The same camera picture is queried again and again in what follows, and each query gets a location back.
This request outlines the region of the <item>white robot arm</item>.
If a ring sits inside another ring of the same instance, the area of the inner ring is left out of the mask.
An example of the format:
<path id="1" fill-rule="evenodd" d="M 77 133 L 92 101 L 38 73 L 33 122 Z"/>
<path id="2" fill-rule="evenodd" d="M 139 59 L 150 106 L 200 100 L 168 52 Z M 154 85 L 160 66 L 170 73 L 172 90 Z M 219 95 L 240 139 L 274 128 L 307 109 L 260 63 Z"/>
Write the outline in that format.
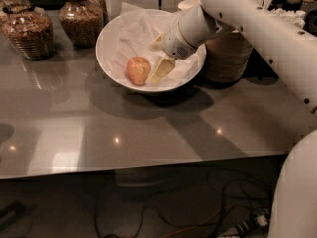
<path id="1" fill-rule="evenodd" d="M 181 12 L 152 45 L 185 60 L 209 39 L 239 31 L 309 110 L 317 110 L 317 38 L 256 0 L 200 0 Z M 284 161 L 267 238 L 317 238 L 317 131 Z"/>

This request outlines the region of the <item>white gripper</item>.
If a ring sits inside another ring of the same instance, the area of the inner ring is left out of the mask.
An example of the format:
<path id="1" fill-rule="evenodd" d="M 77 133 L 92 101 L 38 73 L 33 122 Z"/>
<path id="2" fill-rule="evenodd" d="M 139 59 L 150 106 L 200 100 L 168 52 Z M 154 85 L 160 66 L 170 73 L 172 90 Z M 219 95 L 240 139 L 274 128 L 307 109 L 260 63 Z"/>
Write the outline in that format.
<path id="1" fill-rule="evenodd" d="M 175 60 L 186 60 L 207 40 L 231 30 L 230 26 L 209 16 L 200 5 L 180 11 L 165 32 L 150 43 L 153 51 L 163 50 L 169 57 L 158 57 L 148 82 L 160 83 L 175 69 Z"/>

